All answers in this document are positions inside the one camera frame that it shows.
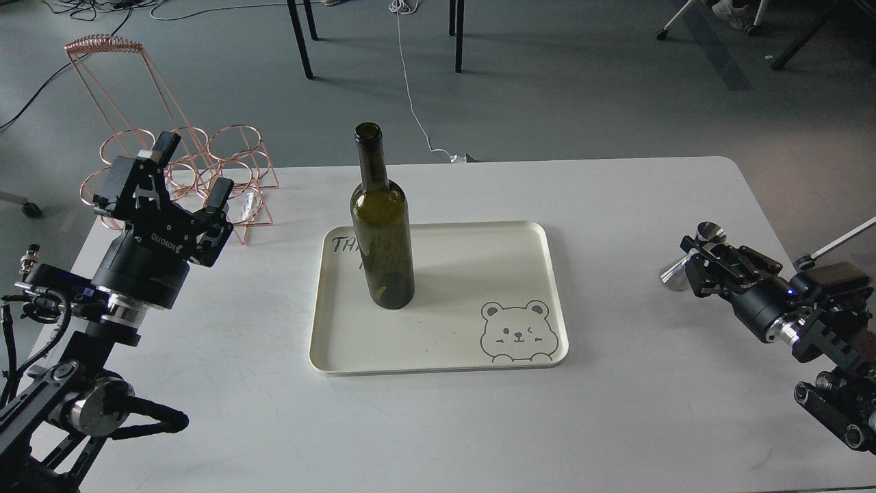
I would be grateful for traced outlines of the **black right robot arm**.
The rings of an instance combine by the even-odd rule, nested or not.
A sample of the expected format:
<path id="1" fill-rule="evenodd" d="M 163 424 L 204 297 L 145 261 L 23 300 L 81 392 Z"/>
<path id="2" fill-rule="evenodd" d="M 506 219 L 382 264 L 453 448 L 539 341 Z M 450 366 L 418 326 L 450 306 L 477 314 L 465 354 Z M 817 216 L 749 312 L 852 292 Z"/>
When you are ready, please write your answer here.
<path id="1" fill-rule="evenodd" d="M 826 356 L 834 368 L 797 384 L 794 398 L 854 451 L 874 452 L 872 281 L 848 262 L 811 266 L 790 280 L 782 263 L 720 238 L 684 236 L 685 275 L 699 299 L 716 294 L 765 344 L 783 341 L 801 363 Z"/>

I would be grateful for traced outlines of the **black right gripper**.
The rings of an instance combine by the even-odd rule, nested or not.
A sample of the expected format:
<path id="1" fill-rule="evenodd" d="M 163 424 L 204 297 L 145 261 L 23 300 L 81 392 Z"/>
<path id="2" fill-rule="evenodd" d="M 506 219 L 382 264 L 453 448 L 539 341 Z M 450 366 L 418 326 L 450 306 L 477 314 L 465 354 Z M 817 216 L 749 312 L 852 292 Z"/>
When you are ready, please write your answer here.
<path id="1" fill-rule="evenodd" d="M 800 292 L 779 277 L 782 263 L 744 244 L 737 249 L 721 237 L 703 240 L 684 236 L 681 249 L 691 255 L 684 272 L 698 299 L 718 294 L 759 341 L 777 340 L 780 327 L 801 299 Z"/>

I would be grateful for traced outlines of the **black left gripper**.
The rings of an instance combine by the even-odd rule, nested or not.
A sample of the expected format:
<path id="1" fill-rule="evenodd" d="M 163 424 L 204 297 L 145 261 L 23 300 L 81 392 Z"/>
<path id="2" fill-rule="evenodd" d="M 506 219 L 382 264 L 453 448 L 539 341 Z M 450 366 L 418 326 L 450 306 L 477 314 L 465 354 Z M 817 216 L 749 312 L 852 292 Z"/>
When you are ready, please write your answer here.
<path id="1" fill-rule="evenodd" d="M 231 179 L 216 178 L 197 212 L 170 199 L 159 164 L 170 162 L 180 142 L 181 135 L 162 131 L 151 160 L 120 156 L 113 161 L 103 192 L 94 197 L 96 213 L 125 226 L 92 278 L 101 290 L 171 309 L 189 265 L 213 266 L 231 237 L 226 212 Z"/>

